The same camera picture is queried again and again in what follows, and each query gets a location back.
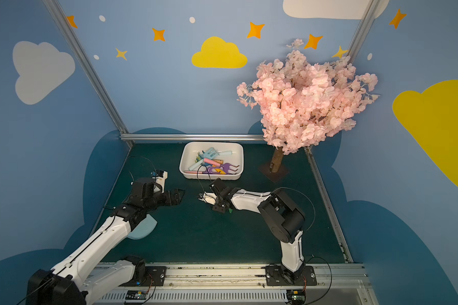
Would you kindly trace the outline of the purple fork pink handle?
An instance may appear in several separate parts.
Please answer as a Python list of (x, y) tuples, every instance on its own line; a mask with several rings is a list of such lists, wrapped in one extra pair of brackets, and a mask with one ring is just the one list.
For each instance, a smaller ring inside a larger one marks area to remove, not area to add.
[(239, 165), (233, 165), (231, 163), (224, 162), (223, 160), (210, 160), (205, 158), (204, 159), (204, 165), (207, 166), (207, 169), (209, 167), (218, 167), (223, 169), (226, 174), (231, 174), (232, 172), (237, 172), (239, 170)]
[(207, 175), (215, 175), (215, 174), (212, 174), (211, 173), (211, 168), (218, 168), (218, 167), (209, 167), (208, 169), (202, 171), (202, 170), (198, 170), (198, 171), (183, 171), (184, 174), (207, 174)]

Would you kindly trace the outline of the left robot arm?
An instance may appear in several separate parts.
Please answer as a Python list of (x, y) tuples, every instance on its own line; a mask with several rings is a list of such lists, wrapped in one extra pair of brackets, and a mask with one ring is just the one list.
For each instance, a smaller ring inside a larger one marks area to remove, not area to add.
[(143, 258), (128, 255), (90, 278), (103, 258), (159, 207), (180, 205), (183, 189), (165, 189), (167, 173), (140, 178), (130, 194), (87, 241), (52, 269), (39, 269), (29, 278), (25, 304), (93, 304), (129, 282), (153, 284)]

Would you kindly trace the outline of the green rake wooden handle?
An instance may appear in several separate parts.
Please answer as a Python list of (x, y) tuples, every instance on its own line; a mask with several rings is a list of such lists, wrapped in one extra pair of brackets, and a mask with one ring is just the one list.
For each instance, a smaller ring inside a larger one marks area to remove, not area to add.
[(230, 205), (224, 201), (220, 196), (213, 193), (200, 193), (198, 199), (212, 206), (212, 210), (224, 214), (225, 212), (233, 212)]

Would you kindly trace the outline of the light blue hand rake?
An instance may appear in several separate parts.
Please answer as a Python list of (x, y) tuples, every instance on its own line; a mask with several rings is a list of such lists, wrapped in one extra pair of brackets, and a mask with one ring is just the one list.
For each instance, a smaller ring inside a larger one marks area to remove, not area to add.
[(232, 154), (233, 154), (233, 151), (218, 151), (214, 147), (210, 147), (208, 150), (202, 151), (198, 155), (202, 159), (207, 158), (207, 159), (213, 160), (219, 156), (230, 156)]

